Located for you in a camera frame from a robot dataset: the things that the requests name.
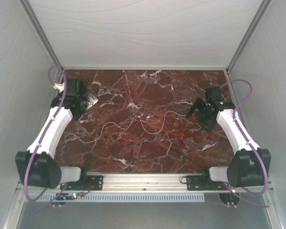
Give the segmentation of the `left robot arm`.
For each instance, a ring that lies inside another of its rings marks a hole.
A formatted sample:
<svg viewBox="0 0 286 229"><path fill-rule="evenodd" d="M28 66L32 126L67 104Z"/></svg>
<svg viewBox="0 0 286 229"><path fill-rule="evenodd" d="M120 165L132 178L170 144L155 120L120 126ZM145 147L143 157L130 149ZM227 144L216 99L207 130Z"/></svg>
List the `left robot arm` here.
<svg viewBox="0 0 286 229"><path fill-rule="evenodd" d="M71 183L83 190L89 179L80 167L59 166L54 158L62 134L71 121L79 120L98 99L83 80L67 79L63 90L52 100L48 118L34 142L15 156L21 183L26 186L55 188Z"/></svg>

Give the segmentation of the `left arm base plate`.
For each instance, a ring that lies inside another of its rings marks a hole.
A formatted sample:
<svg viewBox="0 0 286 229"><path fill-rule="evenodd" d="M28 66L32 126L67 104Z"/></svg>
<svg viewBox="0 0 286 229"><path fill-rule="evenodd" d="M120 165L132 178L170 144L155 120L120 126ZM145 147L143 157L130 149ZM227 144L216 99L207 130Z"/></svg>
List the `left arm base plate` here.
<svg viewBox="0 0 286 229"><path fill-rule="evenodd" d="M87 175L81 177L79 181L69 182L67 191L101 191L103 187L103 176L101 175Z"/></svg>

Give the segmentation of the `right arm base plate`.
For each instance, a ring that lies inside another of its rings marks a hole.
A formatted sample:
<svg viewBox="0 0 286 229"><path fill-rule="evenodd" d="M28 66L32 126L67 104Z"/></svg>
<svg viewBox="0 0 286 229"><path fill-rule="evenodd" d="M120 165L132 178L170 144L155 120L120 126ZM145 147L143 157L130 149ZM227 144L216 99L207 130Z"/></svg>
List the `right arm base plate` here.
<svg viewBox="0 0 286 229"><path fill-rule="evenodd" d="M210 190L208 177L204 175L186 176L186 186L188 191Z"/></svg>

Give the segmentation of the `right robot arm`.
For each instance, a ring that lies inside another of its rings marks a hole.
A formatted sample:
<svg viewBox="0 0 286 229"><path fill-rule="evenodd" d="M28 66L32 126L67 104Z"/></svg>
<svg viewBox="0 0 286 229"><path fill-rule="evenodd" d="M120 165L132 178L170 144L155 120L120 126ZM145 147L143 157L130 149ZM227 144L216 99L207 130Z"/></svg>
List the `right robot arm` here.
<svg viewBox="0 0 286 229"><path fill-rule="evenodd" d="M271 154L262 149L249 135L239 119L232 101L225 100L219 87L209 87L205 99L198 98L186 117L194 115L205 131L216 125L223 129L233 150L229 166L213 166L202 176L201 183L211 190L218 182L232 187L264 186L267 183Z"/></svg>

